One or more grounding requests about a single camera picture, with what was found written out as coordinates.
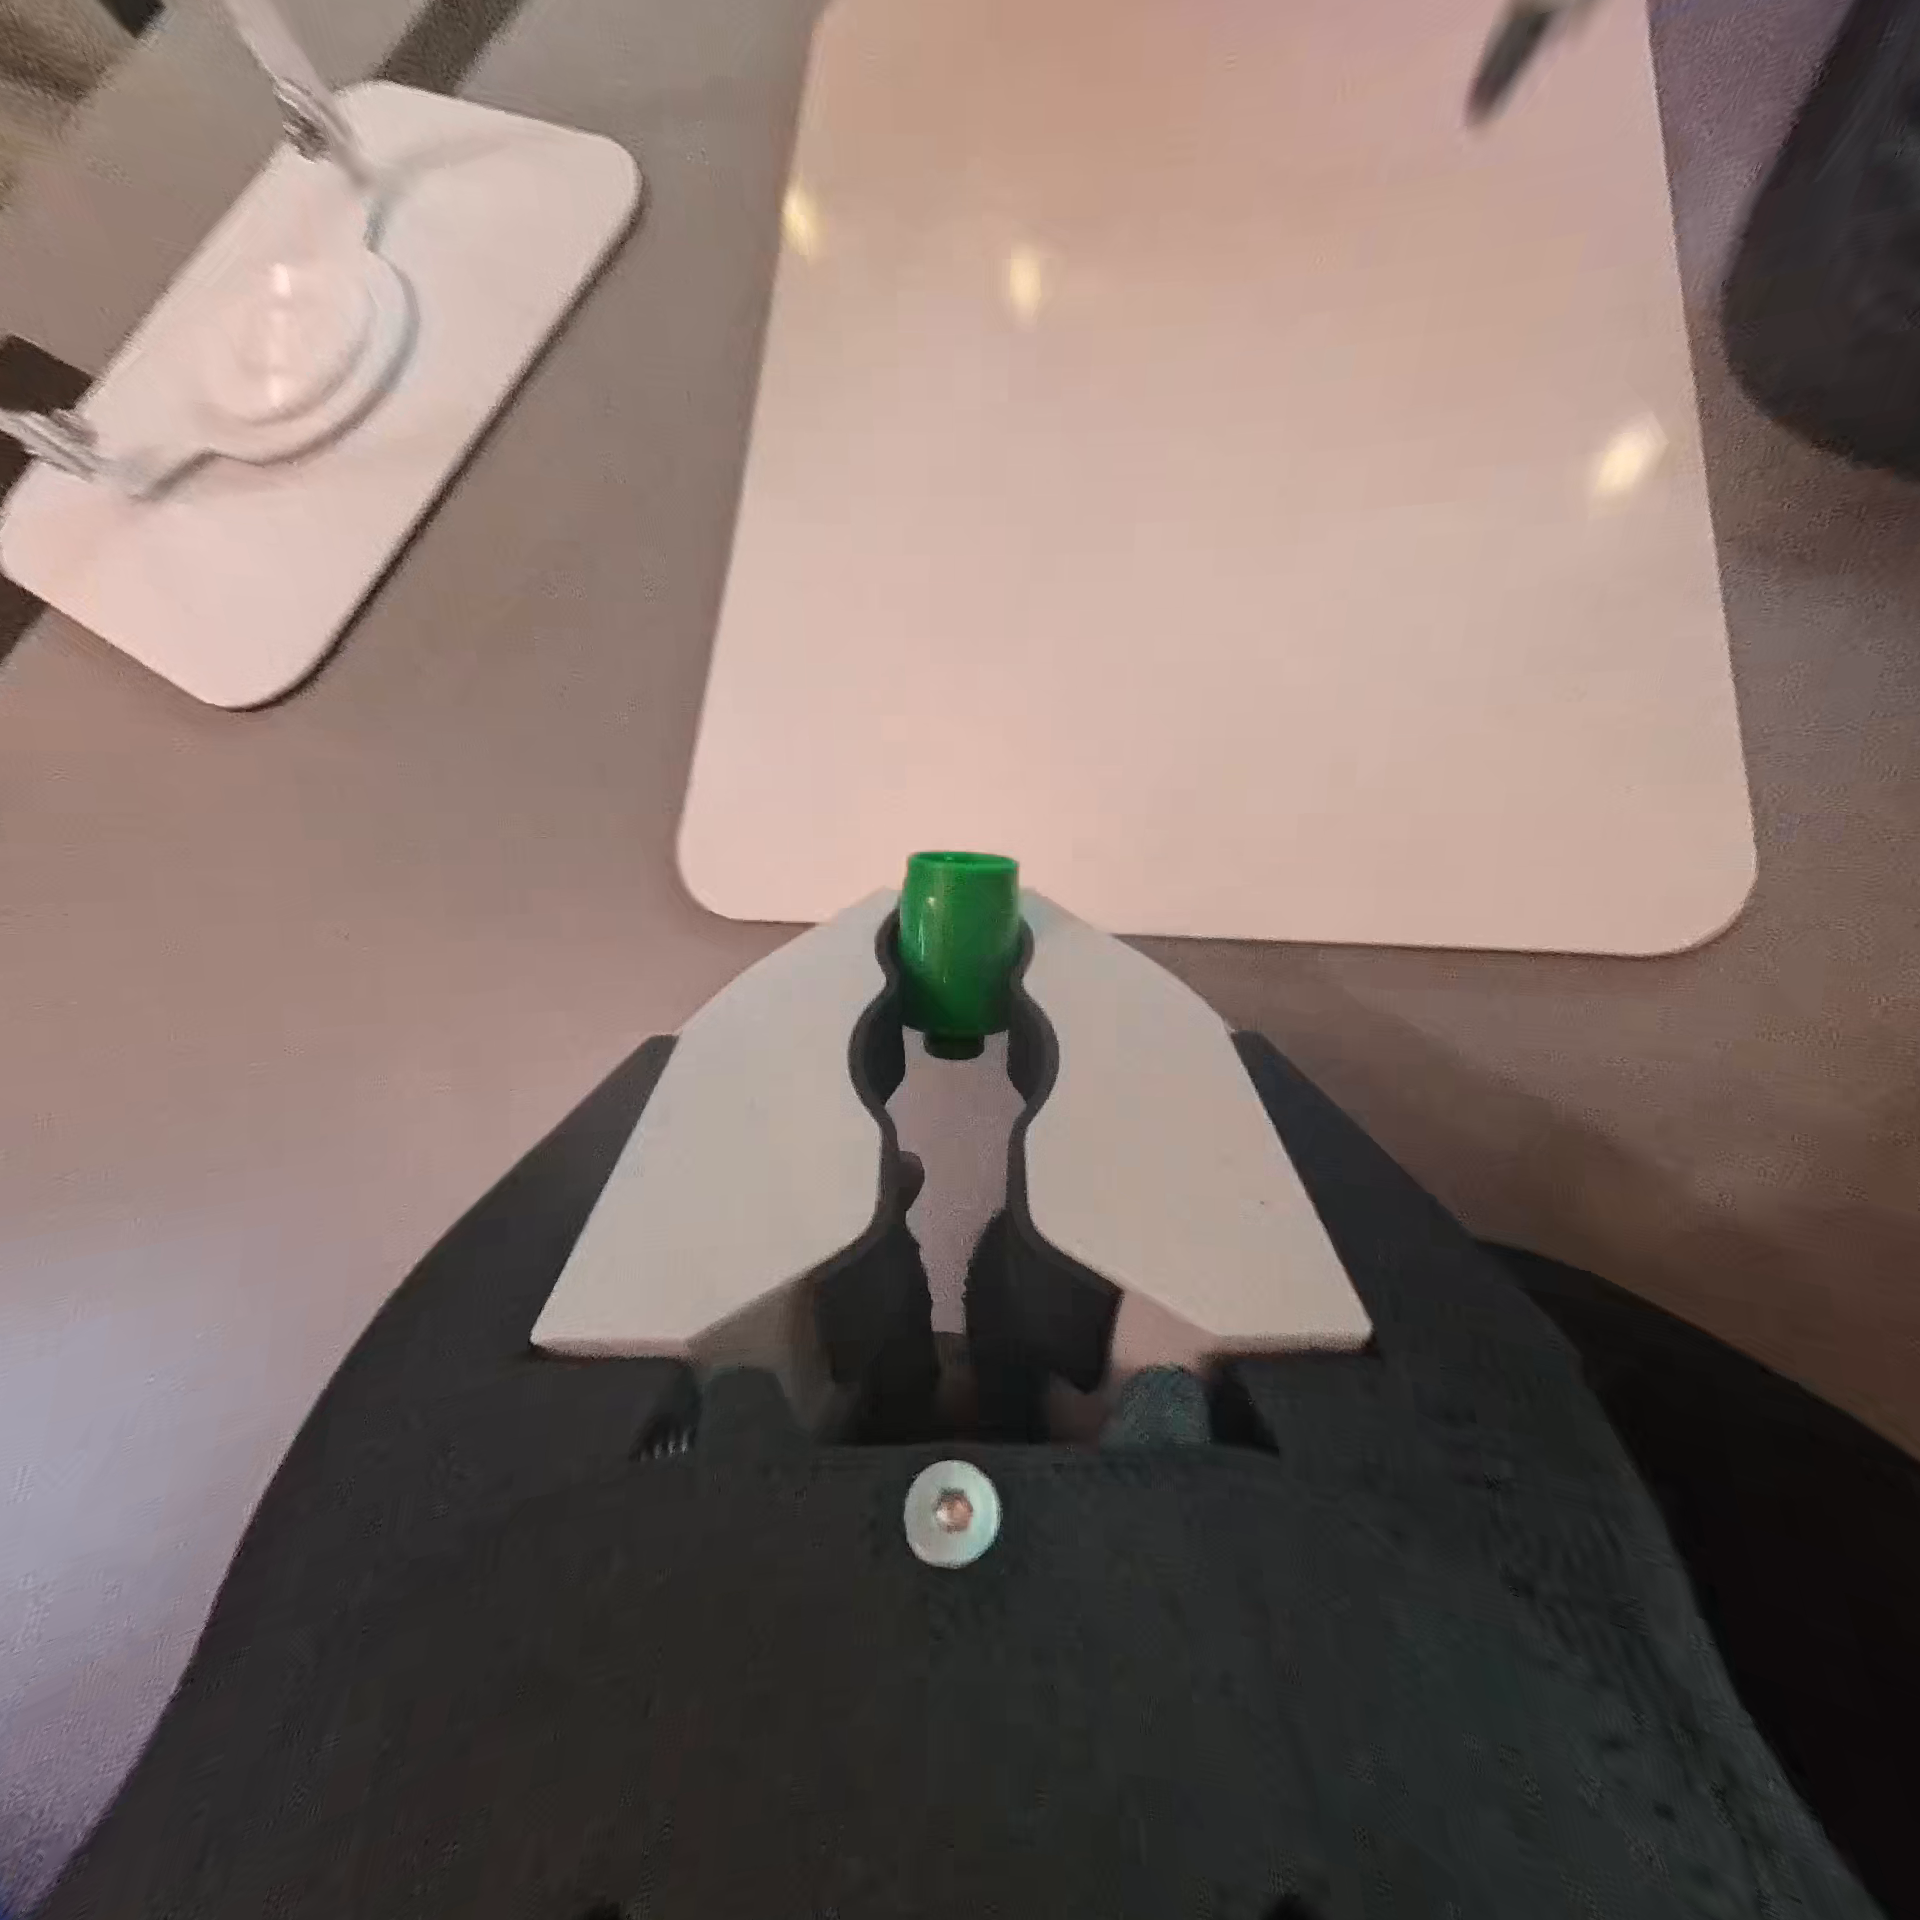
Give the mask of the white table sign stand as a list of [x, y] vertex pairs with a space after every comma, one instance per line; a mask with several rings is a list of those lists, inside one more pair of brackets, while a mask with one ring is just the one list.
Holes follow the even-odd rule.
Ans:
[[222, 4], [281, 139], [85, 396], [5, 405], [5, 579], [207, 708], [301, 689], [643, 214], [598, 131], [332, 88]]

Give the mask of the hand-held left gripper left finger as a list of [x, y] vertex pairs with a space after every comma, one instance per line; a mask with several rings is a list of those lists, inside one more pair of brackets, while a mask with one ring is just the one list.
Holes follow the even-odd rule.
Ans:
[[820, 1429], [932, 1409], [925, 1165], [891, 1111], [896, 923], [873, 891], [685, 1021], [541, 1307], [543, 1353], [763, 1369]]

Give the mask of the black knobbly rounded object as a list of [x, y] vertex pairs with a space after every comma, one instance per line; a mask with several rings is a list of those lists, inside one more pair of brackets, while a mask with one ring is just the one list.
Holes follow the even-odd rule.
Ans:
[[1794, 437], [1918, 478], [1918, 6], [1850, 4], [1721, 299], [1740, 391]]

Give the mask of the green marker cap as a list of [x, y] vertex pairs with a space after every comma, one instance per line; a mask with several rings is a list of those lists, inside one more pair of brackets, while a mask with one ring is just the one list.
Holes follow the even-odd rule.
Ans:
[[1020, 863], [998, 851], [914, 851], [894, 941], [903, 1023], [937, 1059], [981, 1057], [1011, 1016], [1024, 941]]

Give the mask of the white whiteboard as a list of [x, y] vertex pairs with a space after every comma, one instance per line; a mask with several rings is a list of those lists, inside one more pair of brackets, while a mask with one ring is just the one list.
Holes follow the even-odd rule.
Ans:
[[829, 4], [678, 831], [1652, 957], [1759, 878], [1646, 4]]

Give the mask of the green whiteboard marker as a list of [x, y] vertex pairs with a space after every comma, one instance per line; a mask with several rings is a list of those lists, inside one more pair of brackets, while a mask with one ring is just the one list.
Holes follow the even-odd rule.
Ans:
[[1494, 19], [1463, 102], [1473, 129], [1492, 124], [1526, 73], [1559, 40], [1576, 32], [1593, 1], [1510, 1]]

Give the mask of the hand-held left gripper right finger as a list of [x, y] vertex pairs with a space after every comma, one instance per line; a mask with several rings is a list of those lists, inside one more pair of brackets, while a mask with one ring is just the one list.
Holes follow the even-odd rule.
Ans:
[[1020, 912], [1020, 1106], [969, 1268], [981, 1416], [1100, 1422], [1150, 1372], [1365, 1353], [1373, 1316], [1232, 1027], [1042, 893]]

